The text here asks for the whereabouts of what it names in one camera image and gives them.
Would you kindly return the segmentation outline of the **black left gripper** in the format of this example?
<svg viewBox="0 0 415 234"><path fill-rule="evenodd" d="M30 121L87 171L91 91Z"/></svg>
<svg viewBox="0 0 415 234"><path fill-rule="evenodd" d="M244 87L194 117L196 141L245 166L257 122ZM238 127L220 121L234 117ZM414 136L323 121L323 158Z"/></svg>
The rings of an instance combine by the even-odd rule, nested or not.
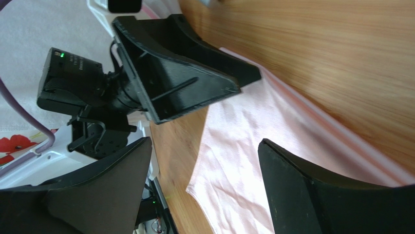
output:
<svg viewBox="0 0 415 234"><path fill-rule="evenodd" d="M2 189L1 233L133 233L152 142L143 137L125 147L137 131L128 115L146 110L161 124L241 92L236 78L168 51L139 21L112 21L123 63L113 72L104 73L94 60L49 50L37 105L70 115L68 150L99 160L37 186Z"/></svg>

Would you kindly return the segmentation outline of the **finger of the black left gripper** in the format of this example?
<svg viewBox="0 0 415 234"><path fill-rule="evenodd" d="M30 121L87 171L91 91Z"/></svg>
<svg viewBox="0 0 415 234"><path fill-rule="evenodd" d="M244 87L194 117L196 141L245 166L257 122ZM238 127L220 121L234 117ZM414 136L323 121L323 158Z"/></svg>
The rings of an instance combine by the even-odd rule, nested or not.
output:
<svg viewBox="0 0 415 234"><path fill-rule="evenodd" d="M258 67L205 42L183 14L140 20L139 23L163 48L236 78L240 87L261 79Z"/></svg>

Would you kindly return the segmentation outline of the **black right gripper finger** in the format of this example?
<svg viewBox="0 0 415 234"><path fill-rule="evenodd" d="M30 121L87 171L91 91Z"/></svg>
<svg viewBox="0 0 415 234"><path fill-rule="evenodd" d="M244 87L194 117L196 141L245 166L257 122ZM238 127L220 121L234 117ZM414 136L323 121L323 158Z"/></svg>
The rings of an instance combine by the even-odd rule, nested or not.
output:
<svg viewBox="0 0 415 234"><path fill-rule="evenodd" d="M269 139L259 163L277 234L412 234L415 187L352 179L300 158Z"/></svg>

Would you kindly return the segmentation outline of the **pink cloth napkin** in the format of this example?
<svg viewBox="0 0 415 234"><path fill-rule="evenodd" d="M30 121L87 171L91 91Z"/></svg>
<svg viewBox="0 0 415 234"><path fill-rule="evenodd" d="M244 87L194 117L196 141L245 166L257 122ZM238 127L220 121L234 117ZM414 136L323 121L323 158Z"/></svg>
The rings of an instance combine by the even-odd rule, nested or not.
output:
<svg viewBox="0 0 415 234"><path fill-rule="evenodd" d="M255 63L261 79L209 107L187 192L215 234L276 234L259 163L269 139L337 174L385 187L415 176Z"/></svg>

